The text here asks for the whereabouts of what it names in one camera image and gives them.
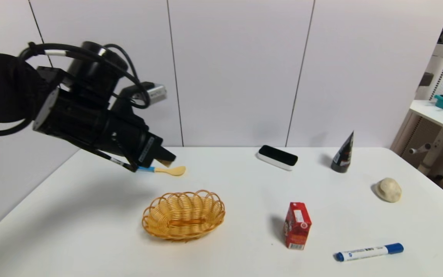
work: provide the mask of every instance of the white wall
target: white wall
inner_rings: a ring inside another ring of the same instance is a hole
[[[443,0],[316,0],[288,146],[390,147],[443,27]]]
[[[284,146],[312,0],[171,0],[185,146]]]
[[[28,42],[41,42],[28,1],[0,0],[0,53],[18,55]],[[35,57],[30,64],[49,66],[49,60]],[[32,131],[31,126],[0,137],[0,219],[76,150],[68,142]]]
[[[159,0],[33,0],[45,42],[80,46],[85,40],[114,43],[130,55],[141,81],[164,84],[167,99],[135,113],[165,146],[182,146],[167,2]],[[67,70],[70,58],[51,57]],[[116,92],[132,83],[122,78]]]

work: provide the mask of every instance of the beige dough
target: beige dough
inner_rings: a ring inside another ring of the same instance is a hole
[[[377,196],[383,200],[394,203],[401,199],[401,193],[403,191],[396,180],[392,178],[385,178],[375,186],[375,192],[377,193]]]

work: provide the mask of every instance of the woven bread basket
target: woven bread basket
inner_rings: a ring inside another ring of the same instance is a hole
[[[150,235],[186,242],[213,231],[224,217],[225,205],[218,195],[199,190],[156,198],[143,212],[141,224]]]

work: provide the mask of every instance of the black tube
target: black tube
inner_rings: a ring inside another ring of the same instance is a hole
[[[353,147],[353,133],[348,137],[346,142],[341,146],[339,151],[334,156],[333,162],[331,163],[331,169],[339,172],[345,173],[351,163],[351,149]]]

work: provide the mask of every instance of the red juice box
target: red juice box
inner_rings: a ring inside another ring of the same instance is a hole
[[[311,225],[311,218],[305,204],[291,202],[288,213],[286,213],[285,226],[283,228],[286,247],[288,249],[304,250]]]

